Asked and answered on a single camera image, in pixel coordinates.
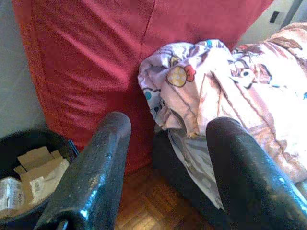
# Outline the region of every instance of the pink blanket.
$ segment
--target pink blanket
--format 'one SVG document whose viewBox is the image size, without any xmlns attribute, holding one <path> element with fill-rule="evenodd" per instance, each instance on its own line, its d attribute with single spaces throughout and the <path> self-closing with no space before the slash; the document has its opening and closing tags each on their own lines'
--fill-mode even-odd
<svg viewBox="0 0 307 230">
<path fill-rule="evenodd" d="M 138 79 L 161 128 L 204 136 L 211 120 L 232 117 L 294 183 L 307 178 L 307 23 L 232 53 L 219 40 L 166 45 Z"/>
</svg>

